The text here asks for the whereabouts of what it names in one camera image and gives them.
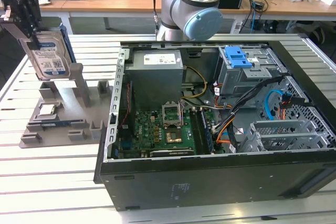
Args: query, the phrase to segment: red cable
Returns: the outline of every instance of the red cable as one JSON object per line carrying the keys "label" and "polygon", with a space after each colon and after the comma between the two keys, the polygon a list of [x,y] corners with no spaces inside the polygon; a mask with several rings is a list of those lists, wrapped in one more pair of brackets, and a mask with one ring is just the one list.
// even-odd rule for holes
{"label": "red cable", "polygon": [[119,127],[123,126],[123,124],[125,123],[129,113],[130,113],[130,84],[127,83],[127,113],[126,113],[125,118],[124,118],[124,120],[122,120],[122,123],[120,124]]}

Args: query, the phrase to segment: case label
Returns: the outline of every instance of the case label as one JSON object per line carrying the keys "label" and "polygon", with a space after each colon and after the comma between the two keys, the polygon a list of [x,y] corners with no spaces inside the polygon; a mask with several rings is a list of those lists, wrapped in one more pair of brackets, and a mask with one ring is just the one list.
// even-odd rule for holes
{"label": "case label", "polygon": [[144,55],[143,64],[144,65],[176,64],[175,54]]}

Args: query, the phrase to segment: black connector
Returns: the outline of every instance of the black connector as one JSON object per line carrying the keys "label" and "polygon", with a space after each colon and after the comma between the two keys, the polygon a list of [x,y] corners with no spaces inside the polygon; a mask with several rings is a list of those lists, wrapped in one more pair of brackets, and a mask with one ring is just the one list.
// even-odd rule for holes
{"label": "black connector", "polygon": [[111,114],[110,124],[116,124],[117,122],[117,116],[113,113]]}
{"label": "black connector", "polygon": [[259,1],[254,1],[254,9],[255,10],[263,10],[264,9],[264,3]]}

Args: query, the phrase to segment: metal slatted table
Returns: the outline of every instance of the metal slatted table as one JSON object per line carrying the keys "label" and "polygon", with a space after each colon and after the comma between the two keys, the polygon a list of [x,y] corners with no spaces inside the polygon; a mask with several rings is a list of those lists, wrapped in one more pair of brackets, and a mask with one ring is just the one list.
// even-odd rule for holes
{"label": "metal slatted table", "polygon": [[[88,85],[113,83],[120,41],[153,40],[150,35],[70,37]],[[215,40],[280,40],[335,104],[335,68],[308,40],[295,35],[218,35]],[[58,87],[74,87],[59,80]],[[92,181],[98,145],[22,150],[20,137],[40,97],[40,82],[25,57],[0,92],[0,223],[263,222],[336,223],[336,182],[307,199],[218,206],[117,212],[104,188]]]}

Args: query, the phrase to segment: cable on desk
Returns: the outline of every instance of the cable on desk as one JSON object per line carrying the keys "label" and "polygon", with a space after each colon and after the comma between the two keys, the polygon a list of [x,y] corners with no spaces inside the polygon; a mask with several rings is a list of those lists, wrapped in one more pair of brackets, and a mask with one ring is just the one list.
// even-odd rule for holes
{"label": "cable on desk", "polygon": [[154,22],[155,22],[155,40],[158,40],[159,18],[156,12],[156,0],[153,0]]}
{"label": "cable on desk", "polygon": [[265,4],[266,4],[266,8],[265,8],[265,9],[262,9],[262,10],[258,10],[258,9],[255,8],[255,2],[254,2],[254,0],[249,0],[249,2],[250,2],[250,12],[249,12],[249,14],[247,15],[247,18],[246,18],[244,24],[242,25],[242,27],[240,28],[240,31],[239,31],[239,32],[241,32],[241,30],[242,30],[244,27],[246,27],[246,23],[247,23],[249,17],[251,16],[251,14],[252,14],[252,11],[253,11],[254,13],[257,12],[257,13],[259,14],[259,18],[258,18],[258,20],[260,21],[262,14],[263,14],[265,11],[267,11],[267,9],[268,9],[268,7],[269,7],[267,0],[263,0],[263,1],[264,1]]}

